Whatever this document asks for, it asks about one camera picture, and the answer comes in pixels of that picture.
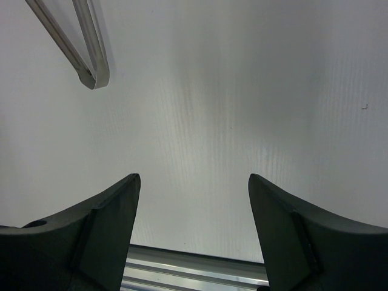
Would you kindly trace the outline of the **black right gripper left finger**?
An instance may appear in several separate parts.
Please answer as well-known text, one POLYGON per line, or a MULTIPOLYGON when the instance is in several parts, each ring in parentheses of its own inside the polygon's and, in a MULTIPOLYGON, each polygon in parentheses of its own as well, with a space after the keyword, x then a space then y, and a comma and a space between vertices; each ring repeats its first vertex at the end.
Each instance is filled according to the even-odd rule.
POLYGON ((119 290, 141 178, 24 227, 1 226, 1 290, 119 290))

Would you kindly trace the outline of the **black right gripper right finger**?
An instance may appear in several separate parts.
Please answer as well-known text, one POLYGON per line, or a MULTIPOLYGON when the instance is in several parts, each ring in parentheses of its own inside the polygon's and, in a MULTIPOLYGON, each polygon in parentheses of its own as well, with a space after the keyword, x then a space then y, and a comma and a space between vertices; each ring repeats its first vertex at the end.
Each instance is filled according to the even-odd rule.
POLYGON ((387 290, 387 229, 252 174, 249 198, 270 290, 387 290))

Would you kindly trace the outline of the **stainless steel tongs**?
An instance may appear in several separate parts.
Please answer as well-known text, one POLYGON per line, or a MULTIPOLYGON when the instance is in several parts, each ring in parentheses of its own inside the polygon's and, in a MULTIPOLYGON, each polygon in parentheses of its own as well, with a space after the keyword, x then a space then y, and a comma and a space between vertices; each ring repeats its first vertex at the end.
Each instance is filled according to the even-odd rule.
POLYGON ((110 68, 95 9, 87 1, 73 1, 92 66, 89 67, 43 1, 27 1, 32 12, 71 63, 80 82, 90 90, 107 87, 110 68))

